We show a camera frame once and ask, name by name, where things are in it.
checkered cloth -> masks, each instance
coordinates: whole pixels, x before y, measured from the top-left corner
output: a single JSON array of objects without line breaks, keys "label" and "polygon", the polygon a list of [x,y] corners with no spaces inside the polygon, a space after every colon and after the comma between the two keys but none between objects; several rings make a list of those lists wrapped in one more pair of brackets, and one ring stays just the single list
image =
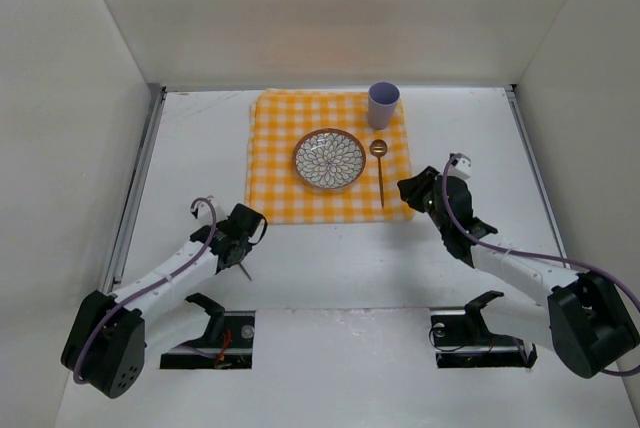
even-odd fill
[{"label": "checkered cloth", "polygon": [[[245,202],[269,223],[353,223],[408,220],[411,210],[400,200],[396,182],[411,176],[402,104],[389,127],[367,124],[367,93],[267,90],[251,107],[251,133]],[[295,172],[293,149],[305,134],[339,128],[367,150],[364,172],[341,190],[318,190]],[[382,158],[385,208],[380,206],[378,162],[369,145],[382,138],[389,146]]]}]

gold spoon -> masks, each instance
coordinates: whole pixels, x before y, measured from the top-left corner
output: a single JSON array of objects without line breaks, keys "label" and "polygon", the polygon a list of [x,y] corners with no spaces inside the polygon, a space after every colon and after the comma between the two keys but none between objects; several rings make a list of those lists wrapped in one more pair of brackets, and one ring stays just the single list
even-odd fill
[{"label": "gold spoon", "polygon": [[382,163],[380,162],[380,158],[387,154],[387,144],[384,140],[373,140],[371,146],[369,147],[369,151],[373,156],[378,158],[378,182],[380,183],[380,203],[382,204],[382,208],[384,208],[384,187],[382,184]]}]

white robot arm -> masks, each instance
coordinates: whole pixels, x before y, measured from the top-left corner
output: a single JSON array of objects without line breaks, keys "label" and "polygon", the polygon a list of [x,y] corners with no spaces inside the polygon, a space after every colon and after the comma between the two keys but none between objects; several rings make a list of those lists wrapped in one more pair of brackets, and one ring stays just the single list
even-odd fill
[{"label": "white robot arm", "polygon": [[519,338],[554,351],[583,378],[604,371],[640,344],[610,276],[596,267],[578,273],[539,259],[555,257],[518,251],[506,243],[498,230],[473,214],[471,193],[464,181],[470,176],[469,159],[452,155],[445,174],[451,166],[453,176],[446,177],[446,185],[433,167],[399,181],[402,200],[429,214],[452,256],[504,280],[531,302],[512,301],[499,292],[485,293],[457,314],[432,314],[437,336],[453,338],[460,347],[486,346],[494,335]]},{"label": "white robot arm", "polygon": [[[211,211],[213,221],[171,258],[128,286],[109,295],[94,291],[83,300],[61,359],[76,382],[116,398],[136,381],[145,361],[205,333],[212,339],[219,335],[225,310],[197,293],[198,286],[240,265],[262,240],[267,221],[241,204],[227,217],[213,197],[196,201],[194,216],[202,219]],[[260,225],[262,233],[253,243]]]}]

plate rim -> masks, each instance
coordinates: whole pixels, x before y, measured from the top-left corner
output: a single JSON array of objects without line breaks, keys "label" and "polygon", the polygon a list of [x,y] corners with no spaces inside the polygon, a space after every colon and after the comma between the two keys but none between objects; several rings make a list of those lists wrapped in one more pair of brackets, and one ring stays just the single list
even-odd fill
[{"label": "plate rim", "polygon": [[[312,136],[315,136],[315,135],[319,135],[321,133],[338,133],[340,135],[346,136],[350,140],[354,141],[358,146],[358,148],[360,148],[360,152],[362,153],[362,166],[360,167],[360,171],[358,172],[356,177],[346,185],[338,186],[335,188],[330,188],[330,187],[325,188],[325,187],[317,186],[311,183],[310,181],[307,181],[305,177],[302,176],[302,174],[300,173],[300,170],[298,170],[298,165],[296,164],[296,154],[298,153],[298,150],[300,150],[302,143],[304,143],[306,139],[311,138]],[[358,138],[356,138],[354,134],[349,133],[348,131],[345,131],[345,130],[341,130],[340,128],[320,128],[318,130],[310,131],[306,135],[302,135],[302,138],[300,138],[296,143],[296,146],[293,147],[291,162],[293,163],[293,169],[295,170],[296,174],[300,177],[300,179],[307,185],[311,186],[312,188],[315,188],[316,190],[342,190],[343,188],[346,188],[352,183],[355,183],[355,181],[362,176],[362,173],[364,173],[364,168],[365,168],[365,165],[367,164],[367,152],[364,149],[364,145],[360,142],[360,140],[358,140]]]}]

plate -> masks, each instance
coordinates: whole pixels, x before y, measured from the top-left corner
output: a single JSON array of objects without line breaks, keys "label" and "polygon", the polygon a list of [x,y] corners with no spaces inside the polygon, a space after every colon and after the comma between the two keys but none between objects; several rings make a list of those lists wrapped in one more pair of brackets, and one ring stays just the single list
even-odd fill
[{"label": "plate", "polygon": [[305,182],[323,190],[343,188],[356,181],[365,161],[362,143],[336,128],[307,133],[293,150],[296,172]]}]

